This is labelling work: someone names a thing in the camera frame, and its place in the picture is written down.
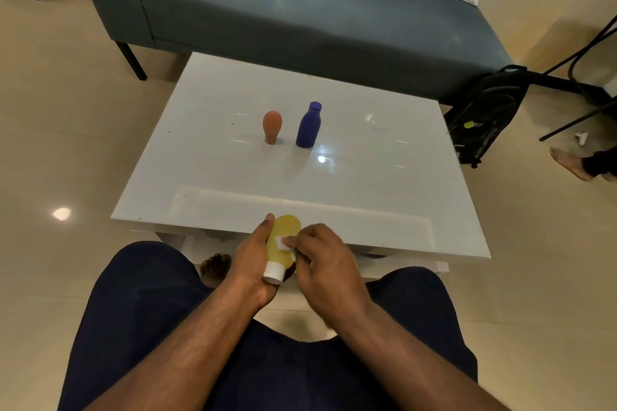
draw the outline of blue sofa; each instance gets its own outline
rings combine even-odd
[[[510,63],[460,0],[93,0],[141,79],[129,44],[203,52],[451,103]]]

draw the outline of white bottle cap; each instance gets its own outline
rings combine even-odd
[[[266,263],[264,281],[270,284],[281,284],[285,278],[285,267],[277,262]]]

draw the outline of blue bottle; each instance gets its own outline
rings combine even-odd
[[[298,137],[296,138],[296,144],[300,148],[312,148],[315,144],[321,126],[320,112],[321,103],[313,101],[308,107],[308,112],[304,114],[304,117],[300,121]]]

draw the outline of bare foot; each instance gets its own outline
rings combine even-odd
[[[564,166],[569,172],[574,174],[579,179],[584,181],[590,181],[593,179],[593,177],[586,173],[582,168],[582,159],[575,154],[569,153],[561,148],[551,147],[550,155],[555,161]]]
[[[199,266],[201,280],[209,288],[216,288],[223,282],[231,267],[231,257],[227,254],[215,254]]]

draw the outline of black backpack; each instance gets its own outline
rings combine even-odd
[[[460,164],[474,169],[512,121],[529,89],[527,68],[508,65],[477,80],[443,118]]]

